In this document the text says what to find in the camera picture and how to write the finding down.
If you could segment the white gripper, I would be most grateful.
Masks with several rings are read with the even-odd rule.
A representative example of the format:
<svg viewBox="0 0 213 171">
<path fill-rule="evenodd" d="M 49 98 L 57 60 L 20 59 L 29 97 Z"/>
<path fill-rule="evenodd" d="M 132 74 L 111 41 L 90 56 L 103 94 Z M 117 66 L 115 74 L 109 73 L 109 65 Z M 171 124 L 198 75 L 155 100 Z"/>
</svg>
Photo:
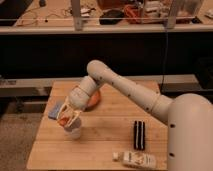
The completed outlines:
<svg viewBox="0 0 213 171">
<path fill-rule="evenodd" d="M 68 99 L 69 104 L 76 110 L 73 112 L 73 115 L 70 118 L 69 114 L 70 107 L 67 104 L 63 104 L 58 112 L 57 120 L 58 121 L 69 120 L 66 124 L 66 127 L 70 127 L 75 122 L 75 120 L 79 118 L 79 115 L 82 113 L 82 111 L 85 110 L 89 98 L 90 96 L 87 93 L 85 93 L 82 89 L 80 89 L 79 87 L 75 87 L 69 93 Z"/>
</svg>

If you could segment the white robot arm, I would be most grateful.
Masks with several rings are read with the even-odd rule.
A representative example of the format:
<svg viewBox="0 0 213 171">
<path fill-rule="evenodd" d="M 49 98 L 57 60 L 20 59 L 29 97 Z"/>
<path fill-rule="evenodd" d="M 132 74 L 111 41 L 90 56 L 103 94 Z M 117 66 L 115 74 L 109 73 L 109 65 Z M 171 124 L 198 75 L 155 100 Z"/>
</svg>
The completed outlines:
<svg viewBox="0 0 213 171">
<path fill-rule="evenodd" d="M 118 75 L 99 60 L 87 64 L 87 75 L 70 91 L 57 119 L 71 126 L 105 83 L 168 126 L 168 171 L 213 171 L 213 103 L 194 93 L 169 98 Z"/>
</svg>

